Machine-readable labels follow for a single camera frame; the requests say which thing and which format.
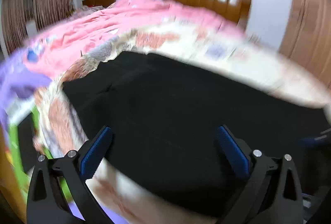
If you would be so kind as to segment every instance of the blue gripper pad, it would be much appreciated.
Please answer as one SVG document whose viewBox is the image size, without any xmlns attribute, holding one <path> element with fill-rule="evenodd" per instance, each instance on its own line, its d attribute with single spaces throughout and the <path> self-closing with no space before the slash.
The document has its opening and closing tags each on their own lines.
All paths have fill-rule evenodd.
<svg viewBox="0 0 331 224">
<path fill-rule="evenodd" d="M 229 132 L 223 126 L 217 129 L 217 141 L 229 161 L 232 170 L 239 179 L 247 180 L 249 174 L 249 160 Z"/>
<path fill-rule="evenodd" d="M 299 142 L 305 147 L 319 147 L 323 145 L 329 145 L 331 144 L 331 129 L 322 131 L 318 137 L 303 138 Z"/>
<path fill-rule="evenodd" d="M 87 180 L 93 177 L 102 158 L 112 143 L 113 132 L 109 127 L 102 128 L 90 145 L 90 149 L 80 161 L 80 177 Z"/>
</svg>

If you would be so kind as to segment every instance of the wooden wardrobe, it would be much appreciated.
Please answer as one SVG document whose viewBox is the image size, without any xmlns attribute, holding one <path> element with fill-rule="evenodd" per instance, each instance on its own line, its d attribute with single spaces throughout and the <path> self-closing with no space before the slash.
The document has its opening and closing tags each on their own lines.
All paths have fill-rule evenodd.
<svg viewBox="0 0 331 224">
<path fill-rule="evenodd" d="M 331 0 L 292 0 L 280 53 L 331 87 Z"/>
</svg>

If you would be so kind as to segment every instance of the wooden cabinet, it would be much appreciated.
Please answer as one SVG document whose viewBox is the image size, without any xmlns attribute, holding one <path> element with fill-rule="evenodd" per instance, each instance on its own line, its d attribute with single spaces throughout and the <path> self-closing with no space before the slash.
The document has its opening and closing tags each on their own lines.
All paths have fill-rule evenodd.
<svg viewBox="0 0 331 224">
<path fill-rule="evenodd" d="M 280 53 L 331 83 L 331 0 L 293 0 Z"/>
<path fill-rule="evenodd" d="M 0 127 L 0 191 L 18 217 L 26 222 L 26 205 L 12 169 L 6 157 L 4 136 Z"/>
</svg>

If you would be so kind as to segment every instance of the purple fabric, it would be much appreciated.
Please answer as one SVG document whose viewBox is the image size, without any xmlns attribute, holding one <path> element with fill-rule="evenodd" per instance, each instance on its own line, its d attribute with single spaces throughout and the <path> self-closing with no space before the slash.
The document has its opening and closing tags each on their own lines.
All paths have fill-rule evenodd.
<svg viewBox="0 0 331 224">
<path fill-rule="evenodd" d="M 115 223 L 115 224 L 128 224 L 128 222 L 122 218 L 121 216 L 117 215 L 116 213 L 114 213 L 113 211 L 109 210 L 108 208 L 100 205 L 102 207 L 102 209 L 105 211 L 105 213 L 107 214 L 107 216 Z M 75 202 L 71 202 L 69 203 L 69 207 L 71 210 L 71 213 L 75 216 L 78 217 L 82 220 L 84 220 L 82 214 L 80 213 L 77 205 L 75 204 Z"/>
<path fill-rule="evenodd" d="M 22 62 L 26 48 L 17 49 L 0 65 L 0 123 L 8 146 L 6 108 L 16 95 L 29 98 L 38 87 L 48 86 L 51 79 L 43 74 L 29 71 Z"/>
</svg>

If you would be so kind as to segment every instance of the black cloth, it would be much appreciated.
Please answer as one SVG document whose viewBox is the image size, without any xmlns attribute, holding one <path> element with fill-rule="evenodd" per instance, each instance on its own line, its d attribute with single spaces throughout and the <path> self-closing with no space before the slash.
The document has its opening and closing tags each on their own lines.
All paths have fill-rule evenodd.
<svg viewBox="0 0 331 224">
<path fill-rule="evenodd" d="M 157 54 L 122 52 L 64 83 L 89 139 L 115 134 L 106 154 L 123 174 L 164 199 L 219 216 L 239 183 L 215 143 L 226 124 L 267 156 L 292 154 L 300 138 L 328 129 L 322 109 L 273 98 L 221 75 Z"/>
<path fill-rule="evenodd" d="M 30 113 L 17 127 L 19 153 L 24 173 L 28 173 L 36 163 L 38 153 L 34 148 L 34 120 Z"/>
</svg>

